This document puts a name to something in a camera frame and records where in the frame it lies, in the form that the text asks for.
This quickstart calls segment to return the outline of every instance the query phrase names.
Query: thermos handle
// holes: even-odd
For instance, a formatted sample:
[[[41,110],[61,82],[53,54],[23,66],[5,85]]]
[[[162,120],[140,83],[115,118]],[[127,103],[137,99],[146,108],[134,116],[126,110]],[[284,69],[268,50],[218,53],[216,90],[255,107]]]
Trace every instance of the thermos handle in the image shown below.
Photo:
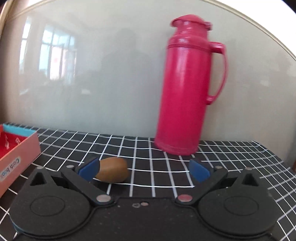
[[[219,43],[219,42],[210,42],[211,45],[211,52],[212,53],[220,53],[223,54],[223,61],[224,61],[224,75],[223,75],[223,79],[222,79],[222,83],[216,93],[216,95],[212,96],[212,95],[208,95],[207,96],[207,105],[211,105],[216,99],[217,97],[220,95],[225,82],[226,82],[226,78],[227,78],[227,73],[228,73],[228,62],[227,62],[227,56],[226,56],[226,47],[224,44]]]

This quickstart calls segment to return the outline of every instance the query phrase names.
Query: pink thermos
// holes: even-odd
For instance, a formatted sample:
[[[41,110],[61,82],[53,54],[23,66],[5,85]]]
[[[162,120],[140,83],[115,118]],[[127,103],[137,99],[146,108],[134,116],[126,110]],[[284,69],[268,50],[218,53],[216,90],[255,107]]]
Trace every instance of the pink thermos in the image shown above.
[[[175,155],[195,153],[202,131],[206,105],[212,104],[226,81],[225,45],[210,42],[211,23],[196,15],[185,15],[171,22],[177,27],[168,41],[164,85],[155,144]],[[212,53],[224,60],[224,76],[216,95],[208,95]]]

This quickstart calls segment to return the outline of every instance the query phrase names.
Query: thermos lid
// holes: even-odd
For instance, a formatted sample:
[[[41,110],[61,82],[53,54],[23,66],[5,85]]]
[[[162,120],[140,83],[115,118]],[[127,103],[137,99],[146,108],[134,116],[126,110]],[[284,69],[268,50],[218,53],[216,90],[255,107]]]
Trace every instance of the thermos lid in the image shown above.
[[[187,14],[178,18],[175,18],[170,24],[172,27],[176,27],[175,22],[177,20],[182,20],[182,21],[189,21],[189,22],[194,22],[194,23],[199,23],[205,26],[207,30],[212,29],[212,24],[210,22],[205,22],[202,18],[200,18],[197,15],[194,14]]]

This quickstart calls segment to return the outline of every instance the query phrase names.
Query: black tablecloth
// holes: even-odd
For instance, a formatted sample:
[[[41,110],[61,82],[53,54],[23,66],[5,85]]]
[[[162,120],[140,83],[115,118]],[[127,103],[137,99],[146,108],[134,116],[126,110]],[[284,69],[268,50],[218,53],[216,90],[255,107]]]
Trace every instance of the black tablecloth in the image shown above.
[[[9,207],[36,166],[58,171],[69,164],[79,165],[93,155],[100,159],[119,156],[127,160],[131,175],[124,183],[107,184],[93,180],[94,185],[108,194],[121,196],[176,197],[190,193],[196,184],[188,172],[188,163],[192,157],[208,162],[211,166],[223,166],[230,172],[240,172],[245,167],[257,169],[282,210],[273,234],[281,241],[296,240],[296,175],[280,158],[257,142],[201,141],[194,155],[175,156],[155,147],[153,138],[10,124],[36,130],[42,153],[0,199],[0,240],[9,241],[15,235]]]

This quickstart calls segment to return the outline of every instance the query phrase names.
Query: open box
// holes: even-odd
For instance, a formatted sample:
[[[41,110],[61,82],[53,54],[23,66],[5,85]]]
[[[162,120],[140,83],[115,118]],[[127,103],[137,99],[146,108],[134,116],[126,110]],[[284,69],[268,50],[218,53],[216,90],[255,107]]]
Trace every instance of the open box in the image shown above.
[[[0,125],[0,197],[40,153],[36,131]]]

